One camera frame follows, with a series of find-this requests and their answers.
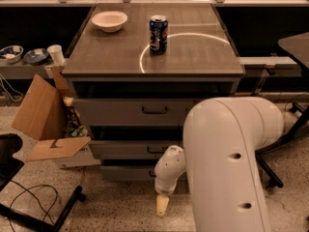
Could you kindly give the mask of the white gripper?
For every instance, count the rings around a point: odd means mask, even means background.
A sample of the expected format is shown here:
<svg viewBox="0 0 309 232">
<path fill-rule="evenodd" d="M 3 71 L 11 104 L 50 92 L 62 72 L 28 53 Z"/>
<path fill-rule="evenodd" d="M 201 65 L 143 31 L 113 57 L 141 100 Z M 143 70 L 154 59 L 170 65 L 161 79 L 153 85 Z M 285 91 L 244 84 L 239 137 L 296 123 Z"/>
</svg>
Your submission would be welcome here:
<svg viewBox="0 0 309 232">
<path fill-rule="evenodd" d="M 154 189 L 159 196 L 156 198 L 156 214 L 163 217 L 166 213 L 169 197 L 176 188 L 177 181 L 185 172 L 184 149 L 177 145 L 170 146 L 154 168 Z"/>
</svg>

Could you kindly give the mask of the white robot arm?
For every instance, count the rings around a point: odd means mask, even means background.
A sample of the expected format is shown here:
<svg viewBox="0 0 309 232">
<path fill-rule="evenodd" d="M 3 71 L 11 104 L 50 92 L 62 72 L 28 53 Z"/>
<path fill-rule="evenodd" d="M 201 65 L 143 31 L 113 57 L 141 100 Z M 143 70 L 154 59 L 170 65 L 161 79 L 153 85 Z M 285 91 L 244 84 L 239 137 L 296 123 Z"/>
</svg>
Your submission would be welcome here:
<svg viewBox="0 0 309 232">
<path fill-rule="evenodd" d="M 283 129 L 281 111 L 266 99 L 201 101 L 185 118 L 183 145 L 156 164 L 155 191 L 172 194 L 185 174 L 196 232 L 271 232 L 255 152 Z"/>
</svg>

